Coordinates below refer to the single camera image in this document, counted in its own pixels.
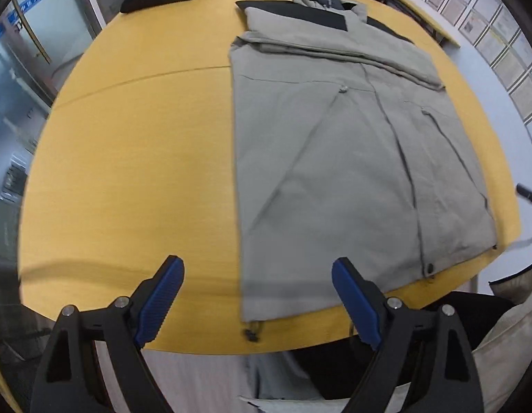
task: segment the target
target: blue gripper pad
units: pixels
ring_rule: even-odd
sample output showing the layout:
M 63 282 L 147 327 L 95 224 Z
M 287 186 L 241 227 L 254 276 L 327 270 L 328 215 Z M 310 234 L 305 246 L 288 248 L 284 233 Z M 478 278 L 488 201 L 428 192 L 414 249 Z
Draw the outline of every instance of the blue gripper pad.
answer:
M 174 259 L 140 311 L 135 343 L 140 347 L 153 341 L 184 282 L 184 262 Z
M 341 259 L 333 263 L 331 279 L 360 340 L 377 350 L 382 341 L 379 316 Z

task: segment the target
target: black handheld object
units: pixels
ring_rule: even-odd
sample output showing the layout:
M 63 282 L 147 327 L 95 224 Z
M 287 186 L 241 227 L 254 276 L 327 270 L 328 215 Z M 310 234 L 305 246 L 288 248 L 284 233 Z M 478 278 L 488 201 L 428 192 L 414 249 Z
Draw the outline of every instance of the black handheld object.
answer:
M 532 203 L 532 191 L 520 183 L 517 185 L 517 194 Z
M 331 276 L 360 339 L 376 351 L 342 413 L 385 411 L 414 340 L 421 351 L 401 413 L 484 411 L 469 341 L 452 306 L 431 312 L 386 299 L 347 258 L 334 262 Z
M 169 256 L 131 297 L 80 312 L 65 306 L 36 371 L 31 413 L 113 413 L 94 341 L 105 341 L 132 413 L 173 413 L 140 349 L 157 336 L 184 280 L 184 263 Z

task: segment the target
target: wooden tabletop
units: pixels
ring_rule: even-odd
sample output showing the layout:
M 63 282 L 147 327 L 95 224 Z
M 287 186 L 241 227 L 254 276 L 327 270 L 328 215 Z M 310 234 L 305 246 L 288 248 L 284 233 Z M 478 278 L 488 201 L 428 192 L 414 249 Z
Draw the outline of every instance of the wooden tabletop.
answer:
M 426 24 L 428 24 L 433 30 L 438 32 L 440 35 L 442 35 L 444 38 L 446 38 L 451 44 L 454 44 L 458 48 L 461 47 L 459 42 L 455 40 L 451 34 L 449 34 L 443 27 L 440 26 L 440 24 L 430 17 L 429 14 L 427 14 L 423 9 L 421 9 L 419 6 L 417 6 L 413 1 L 411 0 L 399 0 L 404 5 L 406 5 L 410 10 L 412 10 L 417 16 L 421 17 L 425 21 Z
M 245 30 L 237 0 L 193 0 L 116 17 L 53 107 L 22 211 L 23 303 L 56 319 L 129 295 L 167 255 L 185 283 L 151 349 L 268 352 L 348 334 L 342 307 L 268 321 L 259 343 L 240 322 L 239 235 L 228 49 Z M 513 182 L 482 108 L 439 45 L 373 0 L 369 15 L 429 52 L 484 170 L 497 224 L 490 250 L 394 293 L 422 307 L 468 281 L 520 231 Z

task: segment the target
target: silver bolt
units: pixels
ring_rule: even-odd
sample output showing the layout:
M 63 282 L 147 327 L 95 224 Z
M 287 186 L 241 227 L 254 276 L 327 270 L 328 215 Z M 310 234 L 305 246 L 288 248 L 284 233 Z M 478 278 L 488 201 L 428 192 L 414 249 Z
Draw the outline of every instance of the silver bolt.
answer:
M 128 297 L 118 297 L 115 300 L 115 307 L 126 307 L 128 306 L 129 302 L 130 302 L 130 298 Z
M 61 314 L 68 317 L 69 315 L 72 315 L 75 311 L 75 306 L 68 305 L 65 306 L 63 309 L 61 309 Z
M 402 303 L 402 300 L 400 298 L 396 298 L 396 297 L 391 297 L 391 298 L 388 298 L 388 300 L 386 301 L 386 303 L 392 308 L 392 309 L 399 309 L 400 307 L 402 307 L 404 304 Z
M 444 305 L 441 307 L 441 311 L 448 317 L 451 317 L 455 313 L 455 308 L 450 305 Z

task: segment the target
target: black pants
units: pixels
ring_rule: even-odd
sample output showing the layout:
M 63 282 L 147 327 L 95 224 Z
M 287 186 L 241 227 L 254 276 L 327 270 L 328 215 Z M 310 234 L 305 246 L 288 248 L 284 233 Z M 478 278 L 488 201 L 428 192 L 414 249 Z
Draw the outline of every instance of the black pants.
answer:
M 509 300 L 496 296 L 450 292 L 424 309 L 437 310 L 441 305 L 455 308 L 472 349 L 476 349 L 499 318 L 514 307 Z M 412 344 L 399 384 L 411 381 L 415 352 L 418 348 L 414 349 Z M 357 336 L 293 350 L 292 353 L 325 399 L 349 398 L 373 357 L 371 348 L 361 343 Z

